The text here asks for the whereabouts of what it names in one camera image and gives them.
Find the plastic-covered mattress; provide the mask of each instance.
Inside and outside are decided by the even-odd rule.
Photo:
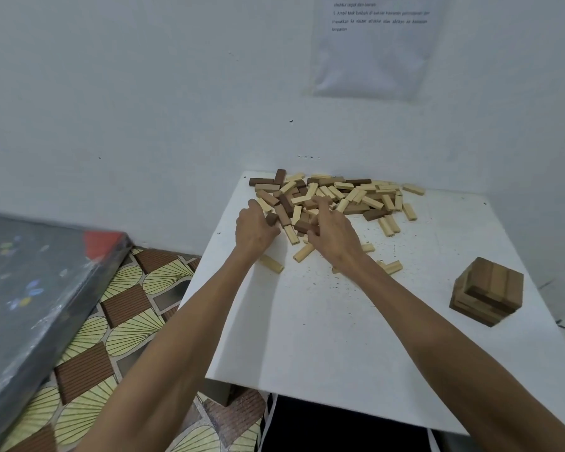
[[[125,233],[0,216],[0,438],[131,247]]]

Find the pile of wooden blocks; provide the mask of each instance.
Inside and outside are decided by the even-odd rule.
[[[523,304],[523,274],[478,257],[454,283],[450,307],[494,326]]]
[[[416,220],[417,216],[409,203],[404,202],[402,189],[424,195],[425,190],[413,184],[400,187],[395,182],[371,179],[346,180],[341,176],[312,174],[287,175],[283,169],[277,170],[274,179],[251,178],[249,185],[255,187],[256,198],[264,212],[269,225],[280,223],[292,245],[299,243],[303,237],[306,246],[293,257],[297,262],[303,261],[314,251],[307,242],[309,230],[320,234],[317,223],[318,206],[314,196],[327,197],[330,208],[346,215],[362,214],[367,221],[377,220],[385,236],[391,237],[400,233],[400,227],[393,218],[394,212],[404,212],[408,220]],[[269,263],[269,258],[262,262],[277,272],[284,268],[280,264]],[[379,263],[388,273],[402,269],[398,262],[386,265]]]

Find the forearm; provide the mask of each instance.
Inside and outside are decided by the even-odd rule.
[[[565,447],[565,426],[558,419],[488,353],[372,259],[360,259],[350,277],[384,316],[425,380],[484,448]]]
[[[166,323],[106,403],[81,451],[164,450],[182,424],[254,260],[235,249]]]

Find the person's left arm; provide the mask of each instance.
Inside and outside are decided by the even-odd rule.
[[[157,333],[76,451],[150,452],[169,446],[211,364],[243,279],[279,233],[250,200],[239,214],[237,244],[224,265]]]

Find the white wall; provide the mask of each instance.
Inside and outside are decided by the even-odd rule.
[[[536,280],[564,276],[546,223],[565,192],[548,186],[564,177],[565,0],[454,0],[412,104],[306,96],[312,15],[0,0],[0,211],[201,252],[243,169],[372,175],[490,192]]]

